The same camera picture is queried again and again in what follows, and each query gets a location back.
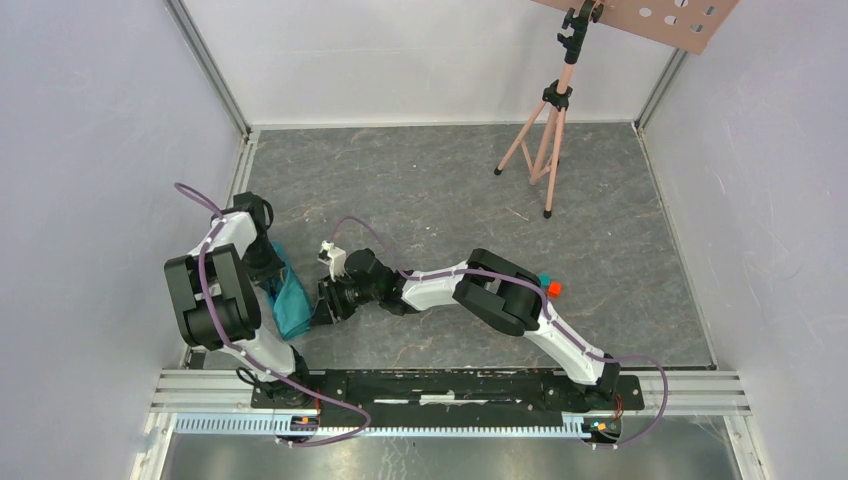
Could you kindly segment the teal cloth napkin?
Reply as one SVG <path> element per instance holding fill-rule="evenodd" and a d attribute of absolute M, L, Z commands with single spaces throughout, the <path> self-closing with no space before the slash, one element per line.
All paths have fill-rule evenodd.
<path fill-rule="evenodd" d="M 267 296 L 278 332 L 283 340 L 290 341 L 310 330 L 314 307 L 282 246 L 278 242 L 271 245 L 284 267 L 275 276 L 263 281 L 260 288 Z"/>

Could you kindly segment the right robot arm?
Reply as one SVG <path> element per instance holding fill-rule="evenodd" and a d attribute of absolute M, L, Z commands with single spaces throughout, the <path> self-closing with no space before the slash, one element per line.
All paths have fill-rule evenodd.
<path fill-rule="evenodd" d="M 397 316 L 457 305 L 543 350 L 578 386 L 585 405 L 602 408 L 617 396 L 620 364 L 566 323 L 538 276 L 488 250 L 475 249 L 467 260 L 433 271 L 395 270 L 370 249 L 346 253 L 330 242 L 317 259 L 328 269 L 318 283 L 317 325 L 344 321 L 368 303 Z"/>

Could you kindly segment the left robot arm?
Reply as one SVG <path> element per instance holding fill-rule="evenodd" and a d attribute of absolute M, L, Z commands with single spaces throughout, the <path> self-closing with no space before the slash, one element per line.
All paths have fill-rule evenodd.
<path fill-rule="evenodd" d="M 306 405 L 314 381 L 290 341 L 308 331 L 313 306 L 282 248 L 268 237 L 271 204 L 243 192 L 221 209 L 188 185 L 175 187 L 212 214 L 199 245 L 164 265 L 182 339 L 233 356 L 240 363 L 237 377 L 259 399 Z"/>

